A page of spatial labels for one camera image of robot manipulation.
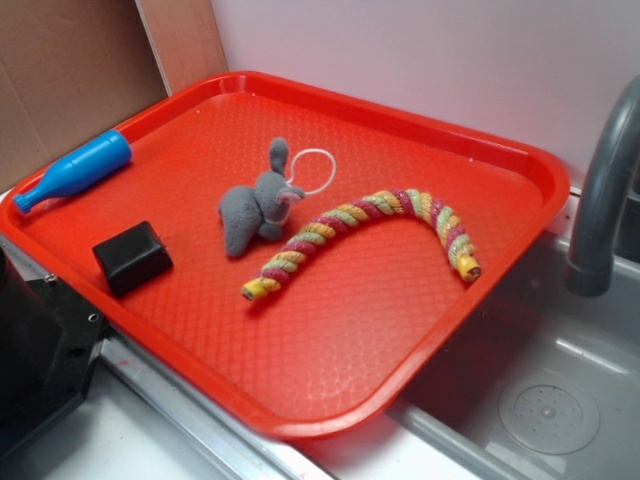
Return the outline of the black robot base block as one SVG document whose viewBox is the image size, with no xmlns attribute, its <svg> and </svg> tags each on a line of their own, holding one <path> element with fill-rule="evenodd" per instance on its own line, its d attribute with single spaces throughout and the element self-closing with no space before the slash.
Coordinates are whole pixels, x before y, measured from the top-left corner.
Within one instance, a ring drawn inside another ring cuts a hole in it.
<svg viewBox="0 0 640 480">
<path fill-rule="evenodd" d="M 61 279 L 25 280 L 1 254 L 1 457 L 87 397 L 107 322 Z"/>
</svg>

